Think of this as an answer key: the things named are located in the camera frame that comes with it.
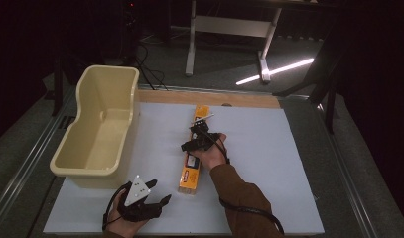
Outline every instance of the sleeve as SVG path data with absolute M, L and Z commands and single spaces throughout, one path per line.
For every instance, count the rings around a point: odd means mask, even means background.
M 210 171 L 219 197 L 234 206 L 272 211 L 271 204 L 253 183 L 245 182 L 232 165 L 216 166 Z M 284 237 L 275 224 L 261 215 L 225 210 L 234 237 Z
M 118 234 L 116 234 L 116 233 L 113 233 L 113 232 L 104 230 L 104 231 L 103 231 L 102 238 L 124 238 L 124 237 L 123 237 L 123 236 L 120 236 L 120 235 L 118 235 Z

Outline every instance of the yellow object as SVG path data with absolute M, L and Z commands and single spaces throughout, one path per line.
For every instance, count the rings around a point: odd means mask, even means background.
M 208 116 L 209 107 L 204 105 L 197 105 L 193 121 Z M 190 134 L 190 139 L 193 139 L 195 133 Z M 184 156 L 183 170 L 181 172 L 180 185 L 178 191 L 184 194 L 196 194 L 198 187 L 199 174 L 201 169 L 201 162 L 199 158 L 186 153 Z
M 55 175 L 88 188 L 118 188 L 125 183 L 130 158 L 121 154 L 126 137 L 134 143 L 137 132 L 138 79 L 139 71 L 132 67 L 86 69 L 76 88 L 76 119 L 51 160 Z

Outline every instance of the plastic bin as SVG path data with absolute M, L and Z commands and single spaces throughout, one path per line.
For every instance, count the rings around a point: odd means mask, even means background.
M 139 71 L 96 65 L 86 69 L 76 88 L 77 116 L 50 164 L 52 172 L 80 187 L 118 188 L 125 184 L 137 132 Z

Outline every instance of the black cable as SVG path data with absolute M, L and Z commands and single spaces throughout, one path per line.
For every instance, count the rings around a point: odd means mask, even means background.
M 208 137 L 212 142 L 214 142 L 215 145 L 217 145 L 217 147 L 219 148 L 219 150 L 222 152 L 223 156 L 225 157 L 226 163 L 229 164 L 229 157 L 227 156 L 227 152 L 226 152 L 226 148 L 225 145 L 223 144 L 222 140 L 220 140 L 220 138 L 218 139 L 221 143 L 222 146 L 220 144 L 217 143 L 216 140 L 214 140 L 208 133 L 204 132 L 201 130 L 201 132 Z
M 115 219 L 114 221 L 108 222 L 108 216 L 109 216 L 109 210 L 111 208 L 111 204 L 114 202 L 115 197 L 118 195 L 118 193 L 120 193 L 120 191 L 124 188 L 126 188 L 129 183 L 131 183 L 131 181 L 123 184 L 122 186 L 120 186 L 115 192 L 114 194 L 111 196 L 111 199 L 109 200 L 108 206 L 106 207 L 105 213 L 102 216 L 102 230 L 105 230 L 106 226 L 112 222 L 114 222 L 115 220 L 118 220 L 119 218 Z
M 120 215 L 119 217 L 117 217 L 117 218 L 115 218 L 115 219 L 113 219 L 113 220 L 111 220 L 111 221 L 108 221 L 108 222 L 104 223 L 104 224 L 103 224 L 103 227 L 106 227 L 106 226 L 108 226 L 109 224 L 111 224 L 111 223 L 113 223 L 113 222 L 115 222 L 115 221 L 117 221 L 117 220 L 119 220 L 119 219 L 121 219 L 121 218 L 122 218 L 122 215 Z
M 265 210 L 260 210 L 257 208 L 247 207 L 247 206 L 234 206 L 234 205 L 229 204 L 226 201 L 222 200 L 221 198 L 219 199 L 219 202 L 226 209 L 239 211 L 239 212 L 253 213 L 253 214 L 264 216 L 267 219 L 269 219 L 270 221 L 272 221 L 273 223 L 275 223 L 279 232 L 282 233 L 282 235 L 285 235 L 285 231 L 284 231 L 283 226 L 280 223 L 279 219 L 276 218 L 276 216 L 274 216 L 271 212 L 267 212 Z
M 146 80 L 146 82 L 150 85 L 150 87 L 153 90 L 157 90 L 161 85 L 165 87 L 165 89 L 169 90 L 167 85 L 165 85 L 165 83 L 163 82 L 163 80 L 165 79 L 165 75 L 163 72 L 159 71 L 159 70 L 152 70 L 150 69 L 147 65 L 144 64 L 146 58 L 148 57 L 149 51 L 148 49 L 142 45 L 141 43 L 139 43 L 139 47 L 143 48 L 145 50 L 145 55 L 143 56 L 143 59 L 139 59 L 136 57 L 136 62 L 138 65 L 138 68 L 140 69 L 140 71 L 142 72 L 142 75 L 144 77 L 144 79 Z M 159 85 L 157 86 L 157 88 L 155 88 L 153 86 L 153 84 L 150 82 L 148 75 L 146 74 L 145 70 L 147 70 L 150 75 L 152 75 L 153 78 L 155 78 L 155 80 L 157 80 L 159 82 Z M 161 79 L 158 78 L 157 75 L 155 75 L 155 72 L 160 73 L 161 74 Z

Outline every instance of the small cardboard box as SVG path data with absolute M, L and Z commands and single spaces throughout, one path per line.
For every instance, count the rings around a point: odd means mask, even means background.
M 202 117 L 208 116 L 209 107 L 205 105 L 197 105 L 193 121 L 196 121 Z M 190 133 L 190 139 L 195 137 L 195 133 Z M 201 161 L 199 158 L 189 155 L 184 156 L 184 164 L 181 172 L 180 186 L 178 191 L 184 194 L 196 194 L 198 187 L 199 174 L 201 169 Z

